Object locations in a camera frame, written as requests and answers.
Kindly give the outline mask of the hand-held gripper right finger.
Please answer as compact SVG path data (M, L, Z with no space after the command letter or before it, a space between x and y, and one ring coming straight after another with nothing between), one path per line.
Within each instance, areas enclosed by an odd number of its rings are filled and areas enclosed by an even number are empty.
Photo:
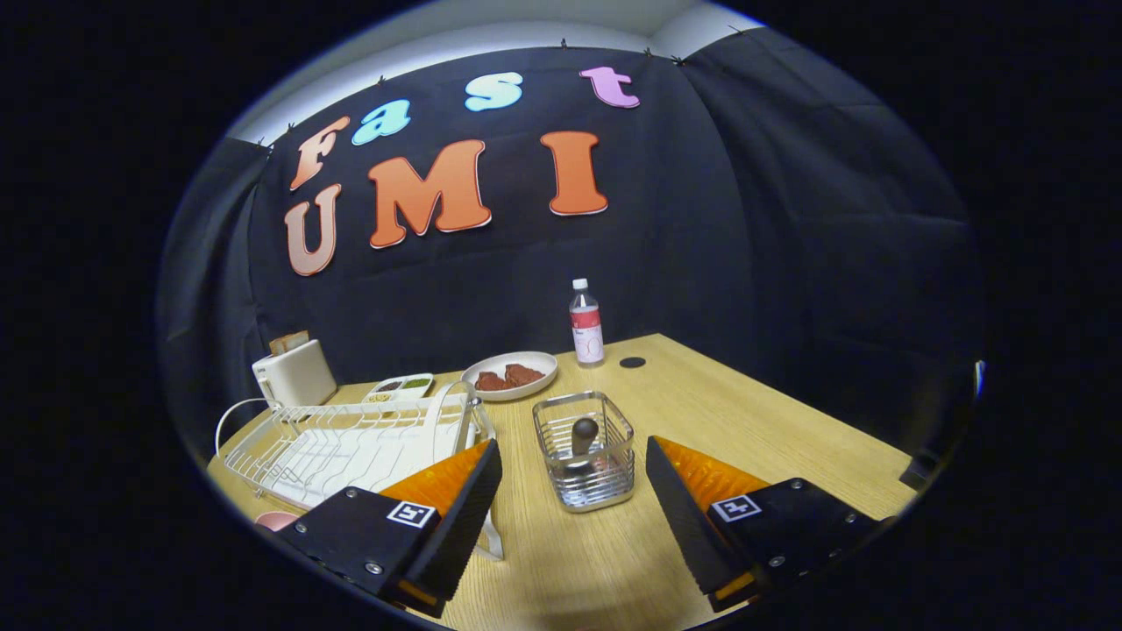
M769 483L650 436L650 487L701 594L721 613L785 589L882 525L803 477Z

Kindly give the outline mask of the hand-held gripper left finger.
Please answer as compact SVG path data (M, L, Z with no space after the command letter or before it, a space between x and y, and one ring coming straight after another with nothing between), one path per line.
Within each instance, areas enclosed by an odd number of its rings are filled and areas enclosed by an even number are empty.
M500 445L488 439L379 492L348 486L277 536L375 598L440 618L500 482Z

